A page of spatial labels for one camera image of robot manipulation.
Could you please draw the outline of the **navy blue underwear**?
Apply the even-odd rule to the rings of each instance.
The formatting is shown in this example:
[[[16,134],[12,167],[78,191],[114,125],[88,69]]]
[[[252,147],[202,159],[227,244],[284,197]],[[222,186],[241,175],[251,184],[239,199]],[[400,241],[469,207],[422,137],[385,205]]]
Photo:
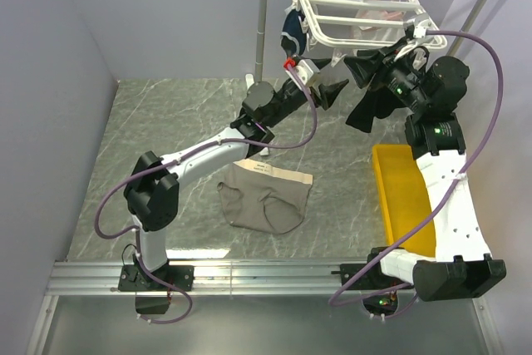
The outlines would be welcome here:
[[[307,49],[307,33],[303,30],[305,16],[297,9],[291,10],[283,23],[280,46],[286,57],[302,56]]]

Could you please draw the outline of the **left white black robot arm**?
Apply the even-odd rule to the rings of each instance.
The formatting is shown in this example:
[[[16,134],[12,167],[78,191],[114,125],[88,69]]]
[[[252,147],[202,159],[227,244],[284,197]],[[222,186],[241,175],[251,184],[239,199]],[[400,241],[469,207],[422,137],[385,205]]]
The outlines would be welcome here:
[[[192,271],[176,271],[166,254],[166,228],[178,214],[181,190],[259,153],[273,140],[272,128],[301,106],[329,109],[348,81],[323,84],[319,73],[327,64],[326,59],[289,59],[288,79],[281,88],[266,81],[249,84],[238,116],[220,133],[186,150],[163,156],[148,151],[139,158],[124,189],[136,250],[122,276],[135,290],[191,289]]]

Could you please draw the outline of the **black underwear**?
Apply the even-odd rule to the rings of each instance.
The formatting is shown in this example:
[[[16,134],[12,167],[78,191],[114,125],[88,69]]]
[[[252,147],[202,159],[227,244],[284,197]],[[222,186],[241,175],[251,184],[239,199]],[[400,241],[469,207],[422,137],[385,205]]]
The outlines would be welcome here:
[[[395,60],[397,52],[403,46],[396,43],[389,47],[357,53],[355,57],[369,56],[371,53],[381,53],[384,56],[384,87],[363,89],[365,94],[347,118],[348,126],[369,133],[376,118],[387,118],[394,110],[411,105],[411,92],[416,86],[416,75],[412,73],[404,57]]]

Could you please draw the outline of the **yellow plastic tray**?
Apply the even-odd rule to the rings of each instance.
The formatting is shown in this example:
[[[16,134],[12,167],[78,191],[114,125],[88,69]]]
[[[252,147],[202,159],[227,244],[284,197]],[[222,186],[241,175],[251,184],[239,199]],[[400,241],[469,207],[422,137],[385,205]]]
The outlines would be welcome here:
[[[391,245],[420,224],[431,213],[431,205],[410,146],[373,146],[372,168],[386,242]]]

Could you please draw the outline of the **white pink underwear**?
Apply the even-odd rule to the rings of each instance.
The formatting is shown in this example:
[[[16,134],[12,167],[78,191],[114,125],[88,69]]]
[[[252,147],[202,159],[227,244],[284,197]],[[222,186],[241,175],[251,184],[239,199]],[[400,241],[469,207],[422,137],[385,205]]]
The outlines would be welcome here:
[[[384,0],[384,1],[402,1],[402,0]],[[364,9],[358,10],[355,14],[357,19],[365,20],[379,20],[386,22],[402,22],[405,16],[404,11],[387,11],[387,10],[373,10]],[[365,41],[385,41],[396,42],[400,39],[404,32],[402,28],[384,27],[384,26],[355,26],[350,28],[352,39]]]

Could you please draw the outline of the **white clip hanger frame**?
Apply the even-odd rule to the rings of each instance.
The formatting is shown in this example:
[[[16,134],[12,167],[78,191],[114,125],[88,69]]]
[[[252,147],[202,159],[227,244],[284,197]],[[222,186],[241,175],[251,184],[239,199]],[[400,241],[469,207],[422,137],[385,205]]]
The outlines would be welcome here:
[[[321,45],[340,62],[362,50],[387,47],[401,39],[407,28],[409,48],[446,47],[438,26],[419,0],[292,0],[285,11],[281,48],[288,56],[302,56]]]

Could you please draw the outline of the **aluminium mounting rail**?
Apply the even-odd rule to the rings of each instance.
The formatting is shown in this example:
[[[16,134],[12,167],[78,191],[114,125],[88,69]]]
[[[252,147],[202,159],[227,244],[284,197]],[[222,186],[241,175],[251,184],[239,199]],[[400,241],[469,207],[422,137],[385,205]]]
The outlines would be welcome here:
[[[150,325],[118,290],[118,263],[58,263],[31,354],[500,354],[485,300],[409,304],[382,320],[328,306],[337,259],[195,260],[191,314]]]

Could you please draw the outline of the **grey underwear beige waistband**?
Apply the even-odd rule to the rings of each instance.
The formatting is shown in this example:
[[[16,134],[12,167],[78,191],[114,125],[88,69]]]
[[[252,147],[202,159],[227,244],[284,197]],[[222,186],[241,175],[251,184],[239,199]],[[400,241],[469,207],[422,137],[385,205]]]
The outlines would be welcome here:
[[[217,191],[229,225],[286,234],[303,222],[312,187],[310,174],[246,159],[229,165]]]

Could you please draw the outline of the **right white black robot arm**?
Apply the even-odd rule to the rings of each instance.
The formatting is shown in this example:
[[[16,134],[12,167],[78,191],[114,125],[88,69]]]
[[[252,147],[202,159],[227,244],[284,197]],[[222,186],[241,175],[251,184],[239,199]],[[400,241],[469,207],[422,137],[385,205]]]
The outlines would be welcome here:
[[[443,56],[429,67],[414,66],[415,53],[400,44],[360,51],[344,62],[366,94],[348,124],[368,131],[373,118],[407,108],[406,141],[421,173],[431,213],[394,244],[377,250],[343,286],[364,274],[376,288],[394,279],[412,286],[425,302],[479,298],[506,276],[480,231],[467,170],[482,151],[466,154],[455,109],[467,92],[469,67]]]

